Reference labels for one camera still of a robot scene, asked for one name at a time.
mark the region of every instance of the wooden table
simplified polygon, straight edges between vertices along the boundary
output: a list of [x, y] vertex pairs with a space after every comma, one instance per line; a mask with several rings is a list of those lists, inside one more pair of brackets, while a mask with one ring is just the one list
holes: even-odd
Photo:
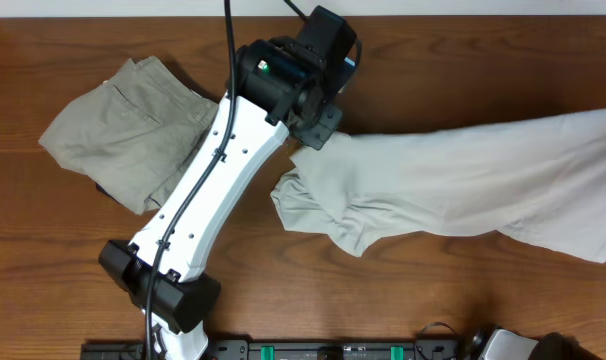
[[[349, 132], [427, 132], [606, 107], [606, 17], [350, 22], [365, 50], [340, 101]], [[238, 46], [301, 26], [296, 18], [234, 25]], [[97, 256], [149, 215], [60, 169], [37, 139], [68, 102], [127, 58], [149, 55], [204, 95], [223, 94], [220, 18], [0, 20], [0, 359], [73, 359], [88, 340], [143, 336], [143, 316]], [[399, 339], [432, 321], [462, 332], [496, 322], [527, 336], [574, 335], [606, 358], [606, 264], [496, 233], [410, 234], [354, 258], [327, 236], [283, 231], [268, 194], [291, 166], [286, 151], [274, 156], [219, 235], [207, 272], [223, 292], [210, 333]]]

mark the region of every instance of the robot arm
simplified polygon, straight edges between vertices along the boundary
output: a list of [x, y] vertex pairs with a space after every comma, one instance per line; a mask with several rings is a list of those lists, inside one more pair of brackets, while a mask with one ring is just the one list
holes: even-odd
[[158, 273], [152, 264], [159, 240], [218, 151], [230, 111], [227, 97], [166, 204], [129, 243], [111, 240], [103, 248], [99, 263], [143, 311], [150, 310], [145, 309], [146, 294], [154, 283], [155, 348], [166, 358], [196, 360], [205, 351], [202, 321], [220, 292], [220, 285], [203, 273], [212, 244], [251, 178], [288, 136], [320, 149], [334, 132], [342, 113], [331, 101], [355, 71], [346, 58], [355, 41], [343, 18], [317, 7], [296, 39], [241, 47], [233, 137], [172, 229]]

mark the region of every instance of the gray fabric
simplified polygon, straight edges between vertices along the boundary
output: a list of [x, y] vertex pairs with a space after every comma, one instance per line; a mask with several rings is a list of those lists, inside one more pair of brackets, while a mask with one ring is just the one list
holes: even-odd
[[334, 134], [292, 156], [272, 200], [286, 230], [360, 256], [427, 231], [606, 261], [606, 109], [416, 135]]
[[218, 107], [183, 86], [156, 57], [128, 60], [72, 101], [39, 143], [137, 214], [163, 205]]

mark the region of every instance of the brown wood surface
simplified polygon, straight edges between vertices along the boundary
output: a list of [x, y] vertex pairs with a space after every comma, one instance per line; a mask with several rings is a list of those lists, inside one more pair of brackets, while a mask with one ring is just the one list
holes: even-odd
[[[606, 17], [350, 21], [365, 50], [340, 101], [346, 131], [426, 132], [606, 107]], [[237, 45], [300, 27], [296, 18], [234, 25]], [[74, 359], [85, 341], [143, 335], [141, 313], [97, 256], [149, 215], [60, 169], [37, 139], [68, 102], [127, 58], [149, 55], [213, 99], [223, 94], [219, 18], [0, 20], [0, 359]], [[214, 246], [207, 271], [223, 292], [211, 332], [398, 339], [432, 321], [461, 331], [497, 322], [527, 336], [574, 335], [606, 358], [606, 264], [496, 233], [410, 234], [354, 258], [326, 236], [283, 231], [268, 194], [290, 167], [286, 151], [265, 165]]]

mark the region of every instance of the wooden tabletop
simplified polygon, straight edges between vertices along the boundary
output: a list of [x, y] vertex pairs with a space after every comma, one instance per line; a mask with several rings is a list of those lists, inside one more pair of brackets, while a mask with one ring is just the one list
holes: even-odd
[[[345, 131], [427, 132], [606, 108], [606, 17], [350, 22], [364, 54], [339, 101]], [[240, 46], [301, 24], [234, 26]], [[141, 312], [97, 256], [150, 214], [62, 170], [37, 139], [71, 100], [128, 58], [150, 55], [202, 94], [223, 94], [221, 18], [0, 20], [0, 359], [74, 359], [88, 340], [143, 336]], [[409, 234], [354, 258], [327, 236], [283, 230], [269, 192], [291, 166], [284, 149], [260, 170], [214, 245], [207, 272], [223, 292], [210, 333], [401, 339], [433, 321], [461, 332], [495, 322], [527, 336], [573, 335], [606, 358], [606, 264], [497, 233]]]

